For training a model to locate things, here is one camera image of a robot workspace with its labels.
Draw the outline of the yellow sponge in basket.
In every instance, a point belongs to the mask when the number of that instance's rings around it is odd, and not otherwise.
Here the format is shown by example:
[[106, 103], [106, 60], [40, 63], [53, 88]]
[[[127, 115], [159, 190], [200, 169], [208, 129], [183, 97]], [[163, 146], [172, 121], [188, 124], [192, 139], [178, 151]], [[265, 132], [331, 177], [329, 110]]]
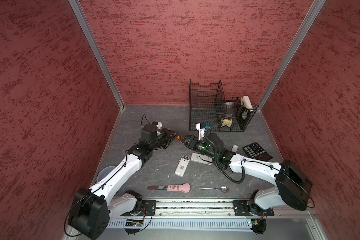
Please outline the yellow sponge in basket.
[[222, 118], [221, 127], [228, 127], [230, 128], [232, 126], [233, 120], [232, 118]]

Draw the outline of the white papers in basket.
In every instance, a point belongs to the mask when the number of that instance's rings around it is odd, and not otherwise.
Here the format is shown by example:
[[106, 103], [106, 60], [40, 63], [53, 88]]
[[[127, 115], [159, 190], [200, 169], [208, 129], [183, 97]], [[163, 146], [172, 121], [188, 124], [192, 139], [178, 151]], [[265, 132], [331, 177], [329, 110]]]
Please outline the white papers in basket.
[[252, 103], [250, 101], [249, 96], [243, 96], [241, 97], [241, 105], [244, 106], [246, 109], [252, 111], [254, 108], [252, 106]]

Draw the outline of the grey white remote control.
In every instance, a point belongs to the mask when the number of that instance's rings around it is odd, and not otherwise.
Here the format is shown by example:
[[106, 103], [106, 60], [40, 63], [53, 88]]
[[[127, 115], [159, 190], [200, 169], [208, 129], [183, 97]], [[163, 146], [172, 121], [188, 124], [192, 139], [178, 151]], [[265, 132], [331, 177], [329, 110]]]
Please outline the grey white remote control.
[[192, 153], [191, 161], [195, 162], [195, 163], [205, 164], [205, 165], [213, 164], [212, 158], [205, 156], [205, 155], [198, 154], [198, 153]]

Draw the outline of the white battery cover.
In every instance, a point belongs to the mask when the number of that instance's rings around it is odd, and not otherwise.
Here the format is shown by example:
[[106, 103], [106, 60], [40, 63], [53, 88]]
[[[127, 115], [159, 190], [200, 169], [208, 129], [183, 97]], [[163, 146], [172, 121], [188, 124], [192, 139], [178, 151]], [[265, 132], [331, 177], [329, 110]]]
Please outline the white battery cover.
[[236, 153], [238, 151], [238, 146], [237, 145], [233, 145], [232, 146], [232, 152]]

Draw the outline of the metal spoon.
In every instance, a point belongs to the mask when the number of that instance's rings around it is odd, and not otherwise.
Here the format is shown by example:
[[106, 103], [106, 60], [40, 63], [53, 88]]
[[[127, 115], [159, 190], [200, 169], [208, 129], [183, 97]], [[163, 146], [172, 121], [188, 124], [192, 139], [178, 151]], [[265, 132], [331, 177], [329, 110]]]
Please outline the metal spoon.
[[229, 188], [227, 186], [221, 186], [219, 188], [199, 187], [199, 190], [216, 190], [221, 191], [222, 193], [227, 193], [229, 191]]

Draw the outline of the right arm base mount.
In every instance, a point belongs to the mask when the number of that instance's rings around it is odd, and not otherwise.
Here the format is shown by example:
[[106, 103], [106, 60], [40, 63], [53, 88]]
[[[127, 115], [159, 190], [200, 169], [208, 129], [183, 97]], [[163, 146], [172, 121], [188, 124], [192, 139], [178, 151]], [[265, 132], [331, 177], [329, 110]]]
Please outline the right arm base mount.
[[234, 200], [232, 203], [236, 217], [273, 217], [275, 215], [272, 208], [263, 210], [255, 204], [249, 205], [248, 201]]

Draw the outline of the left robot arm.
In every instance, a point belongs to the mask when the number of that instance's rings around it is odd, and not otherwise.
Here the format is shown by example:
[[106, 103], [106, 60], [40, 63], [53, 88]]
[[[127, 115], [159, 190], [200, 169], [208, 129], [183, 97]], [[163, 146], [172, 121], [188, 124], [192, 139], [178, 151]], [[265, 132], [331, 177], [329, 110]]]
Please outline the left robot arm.
[[112, 217], [127, 212], [139, 212], [142, 196], [134, 191], [127, 191], [114, 199], [124, 183], [152, 157], [154, 150], [170, 146], [177, 131], [167, 128], [141, 131], [137, 144], [126, 150], [125, 157], [107, 176], [92, 187], [80, 188], [74, 195], [71, 209], [64, 225], [76, 229], [81, 235], [96, 240], [108, 226]]

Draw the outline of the grey bowl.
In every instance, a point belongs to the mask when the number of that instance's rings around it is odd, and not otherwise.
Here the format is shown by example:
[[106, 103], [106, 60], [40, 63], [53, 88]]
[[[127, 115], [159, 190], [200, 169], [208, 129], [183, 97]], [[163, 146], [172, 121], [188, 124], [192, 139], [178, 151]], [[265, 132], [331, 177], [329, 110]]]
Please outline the grey bowl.
[[108, 166], [101, 170], [97, 176], [97, 183], [103, 180], [108, 174], [110, 174], [116, 167], [115, 166]]

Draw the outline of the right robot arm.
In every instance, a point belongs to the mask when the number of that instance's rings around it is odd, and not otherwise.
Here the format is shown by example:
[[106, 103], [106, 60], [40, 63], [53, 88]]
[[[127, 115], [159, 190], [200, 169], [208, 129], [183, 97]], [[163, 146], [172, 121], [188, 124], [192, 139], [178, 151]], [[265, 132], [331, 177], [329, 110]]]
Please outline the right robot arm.
[[235, 184], [241, 184], [247, 175], [272, 184], [271, 188], [251, 194], [247, 209], [253, 215], [283, 205], [305, 211], [314, 202], [310, 195], [312, 181], [291, 161], [271, 163], [244, 157], [226, 149], [218, 135], [210, 131], [203, 140], [193, 135], [179, 136], [178, 140], [188, 149], [210, 157], [218, 171]]

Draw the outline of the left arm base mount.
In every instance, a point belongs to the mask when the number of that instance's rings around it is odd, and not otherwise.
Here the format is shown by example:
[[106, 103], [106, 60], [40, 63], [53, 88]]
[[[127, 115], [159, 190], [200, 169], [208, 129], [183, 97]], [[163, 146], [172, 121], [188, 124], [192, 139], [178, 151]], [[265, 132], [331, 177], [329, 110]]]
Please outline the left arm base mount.
[[142, 206], [138, 208], [135, 212], [127, 212], [122, 214], [122, 216], [139, 216], [142, 217], [144, 214], [148, 216], [154, 216], [156, 212], [156, 200], [142, 200]]

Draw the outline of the white air conditioner remote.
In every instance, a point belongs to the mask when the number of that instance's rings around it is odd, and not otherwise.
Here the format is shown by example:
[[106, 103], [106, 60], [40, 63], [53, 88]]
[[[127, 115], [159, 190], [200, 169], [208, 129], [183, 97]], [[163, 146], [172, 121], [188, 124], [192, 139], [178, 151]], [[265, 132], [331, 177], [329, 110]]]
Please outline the white air conditioner remote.
[[185, 174], [185, 171], [187, 169], [187, 166], [190, 162], [190, 157], [187, 156], [182, 156], [181, 159], [179, 160], [179, 163], [177, 165], [177, 168], [175, 170], [175, 174], [177, 176], [183, 177]]

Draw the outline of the aluminium front rail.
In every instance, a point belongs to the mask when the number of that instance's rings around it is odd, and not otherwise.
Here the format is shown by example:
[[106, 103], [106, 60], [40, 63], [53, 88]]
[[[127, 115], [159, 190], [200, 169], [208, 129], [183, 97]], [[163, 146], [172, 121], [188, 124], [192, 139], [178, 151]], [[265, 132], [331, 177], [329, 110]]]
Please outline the aluminium front rail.
[[145, 210], [156, 218], [261, 218], [308, 219], [317, 217], [314, 210], [298, 211], [288, 206], [276, 206], [260, 213], [251, 213], [247, 200], [145, 198]]

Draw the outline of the pink cat paw knife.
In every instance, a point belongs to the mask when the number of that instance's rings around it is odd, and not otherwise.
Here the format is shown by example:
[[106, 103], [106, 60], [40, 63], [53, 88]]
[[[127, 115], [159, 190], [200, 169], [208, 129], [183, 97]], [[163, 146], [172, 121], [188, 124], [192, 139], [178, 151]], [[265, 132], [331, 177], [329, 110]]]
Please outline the pink cat paw knife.
[[182, 185], [148, 186], [148, 191], [159, 191], [159, 190], [165, 190], [168, 192], [188, 193], [191, 190], [191, 185], [189, 183], [185, 183]]

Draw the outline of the black calculator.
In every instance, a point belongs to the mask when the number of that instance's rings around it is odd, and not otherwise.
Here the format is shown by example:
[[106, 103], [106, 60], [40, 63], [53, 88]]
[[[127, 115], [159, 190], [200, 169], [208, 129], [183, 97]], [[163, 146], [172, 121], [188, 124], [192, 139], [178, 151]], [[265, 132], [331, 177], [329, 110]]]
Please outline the black calculator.
[[251, 159], [268, 162], [273, 158], [258, 143], [246, 145], [242, 149], [246, 156]]

